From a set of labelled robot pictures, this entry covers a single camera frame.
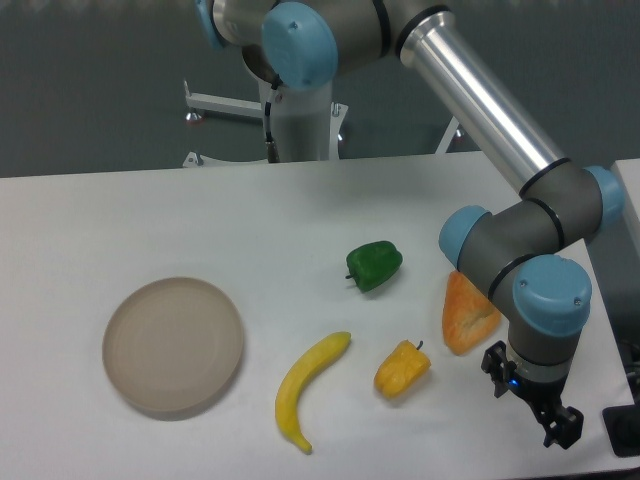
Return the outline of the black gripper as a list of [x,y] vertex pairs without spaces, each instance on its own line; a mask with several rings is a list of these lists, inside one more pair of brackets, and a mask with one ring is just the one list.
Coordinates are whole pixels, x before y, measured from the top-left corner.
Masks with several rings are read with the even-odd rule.
[[507,352],[503,341],[489,347],[481,362],[482,371],[491,377],[495,398],[511,392],[528,403],[544,429],[546,448],[570,448],[582,436],[584,415],[574,407],[565,407],[561,400],[571,366],[571,360],[535,364],[516,352]]

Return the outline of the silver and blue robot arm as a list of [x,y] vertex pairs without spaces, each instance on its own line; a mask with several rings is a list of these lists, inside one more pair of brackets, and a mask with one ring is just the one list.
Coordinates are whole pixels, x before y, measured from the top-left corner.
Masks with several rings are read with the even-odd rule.
[[446,258],[508,319],[482,360],[497,395],[531,408],[546,445],[572,446],[582,413],[561,402],[591,281],[561,251],[607,227],[624,195],[601,167],[571,162],[466,44],[438,1],[199,1],[209,45],[237,46],[265,84],[260,117],[270,162],[326,160],[334,78],[388,55],[416,71],[519,195],[499,214],[478,206],[444,224]]

